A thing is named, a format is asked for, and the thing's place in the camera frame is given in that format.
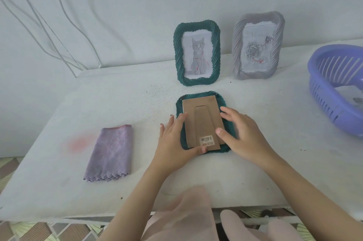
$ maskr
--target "folded cloth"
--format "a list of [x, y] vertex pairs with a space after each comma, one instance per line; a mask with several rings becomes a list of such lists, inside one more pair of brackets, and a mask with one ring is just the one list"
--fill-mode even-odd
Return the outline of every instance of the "folded cloth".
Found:
[[133, 129], [129, 124], [103, 128], [88, 162], [84, 180], [117, 180], [130, 173]]

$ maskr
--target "left hand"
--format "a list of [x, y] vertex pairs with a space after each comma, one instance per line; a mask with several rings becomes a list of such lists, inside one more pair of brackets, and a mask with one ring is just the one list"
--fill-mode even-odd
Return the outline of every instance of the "left hand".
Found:
[[160, 136], [155, 156], [150, 167], [168, 176], [174, 171], [182, 168], [193, 157], [207, 152], [206, 147], [194, 147], [184, 150], [180, 144], [180, 132], [188, 113], [180, 114], [177, 119], [170, 115], [166, 127], [160, 124]]

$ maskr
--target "cat drawing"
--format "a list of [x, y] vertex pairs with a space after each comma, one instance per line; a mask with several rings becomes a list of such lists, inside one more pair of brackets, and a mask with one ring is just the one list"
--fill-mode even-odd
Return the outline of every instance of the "cat drawing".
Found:
[[194, 57], [192, 63], [192, 74], [193, 75], [201, 75], [206, 73], [206, 65], [207, 62], [204, 59], [203, 49], [204, 49], [204, 37], [196, 41], [192, 38], [193, 41], [193, 50], [194, 50]]

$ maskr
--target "hand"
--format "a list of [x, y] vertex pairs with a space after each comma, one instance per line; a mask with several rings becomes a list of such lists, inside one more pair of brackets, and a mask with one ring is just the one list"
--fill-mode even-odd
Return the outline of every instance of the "hand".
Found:
[[182, 168], [193, 157], [207, 152], [206, 147], [200, 146], [189, 150], [182, 148], [180, 144], [180, 131], [187, 115], [187, 113], [180, 114], [176, 120], [173, 115], [170, 115], [166, 127], [164, 127], [164, 124], [160, 124], [159, 143], [150, 167], [166, 176]]
[[239, 139], [236, 139], [226, 130], [216, 129], [216, 134], [224, 140], [232, 151], [262, 169], [276, 160], [282, 160], [266, 141], [253, 119], [232, 108], [221, 107], [221, 110], [223, 111], [221, 117], [234, 122], [238, 130]]

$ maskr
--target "picture frame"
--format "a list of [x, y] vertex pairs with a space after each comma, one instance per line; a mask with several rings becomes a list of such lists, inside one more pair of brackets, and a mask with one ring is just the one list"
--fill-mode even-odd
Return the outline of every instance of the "picture frame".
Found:
[[185, 86], [214, 83], [220, 73], [220, 29], [212, 20], [180, 23], [174, 32], [175, 66]]
[[240, 80], [267, 79], [278, 65], [285, 19], [277, 11], [245, 14], [233, 30], [233, 74]]
[[[197, 93], [197, 94], [187, 94], [187, 95], [181, 96], [175, 104], [176, 105], [176, 117], [178, 117], [180, 113], [183, 113], [183, 100], [184, 99], [194, 99], [196, 97], [207, 97], [207, 96], [216, 97], [219, 110], [220, 110], [221, 106], [226, 106], [226, 102], [224, 101], [223, 97], [215, 91], [208, 91], [208, 92], [202, 92], [202, 93]], [[236, 138], [237, 136], [236, 136], [236, 132], [234, 130], [233, 123], [231, 121], [228, 121], [223, 118], [222, 118], [222, 122], [224, 125], [224, 129], [229, 134], [231, 134], [234, 138]], [[180, 132], [180, 144], [184, 150], [190, 149], [190, 148], [188, 148], [188, 144], [187, 144], [187, 135], [185, 132], [185, 124], [183, 124], [183, 128], [181, 129], [181, 132]], [[221, 147], [221, 149], [219, 149], [219, 150], [211, 150], [211, 151], [207, 151], [207, 153], [224, 153], [224, 152], [228, 152], [230, 150], [230, 147], [227, 144], [221, 144], [220, 147]]]

